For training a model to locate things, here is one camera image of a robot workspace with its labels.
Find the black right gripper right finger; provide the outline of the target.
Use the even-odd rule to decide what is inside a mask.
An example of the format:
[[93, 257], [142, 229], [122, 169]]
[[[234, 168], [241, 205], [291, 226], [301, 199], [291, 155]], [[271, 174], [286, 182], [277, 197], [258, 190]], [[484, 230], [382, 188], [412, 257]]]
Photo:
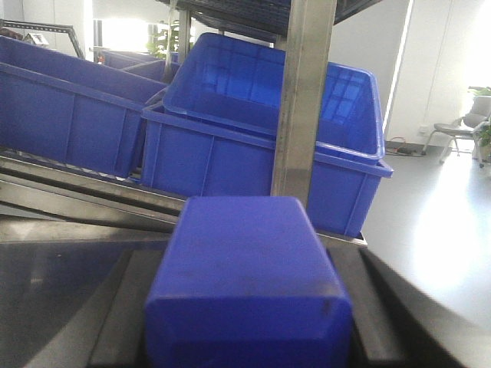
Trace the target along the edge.
[[351, 297], [348, 367], [461, 367], [417, 322], [359, 247], [328, 247]]

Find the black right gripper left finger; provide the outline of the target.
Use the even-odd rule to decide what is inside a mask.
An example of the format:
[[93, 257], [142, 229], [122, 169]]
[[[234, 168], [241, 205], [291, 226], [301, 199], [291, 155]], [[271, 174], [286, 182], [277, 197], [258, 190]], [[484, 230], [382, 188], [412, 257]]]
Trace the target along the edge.
[[109, 275], [26, 367], [148, 367], [143, 305], [163, 257], [126, 250]]

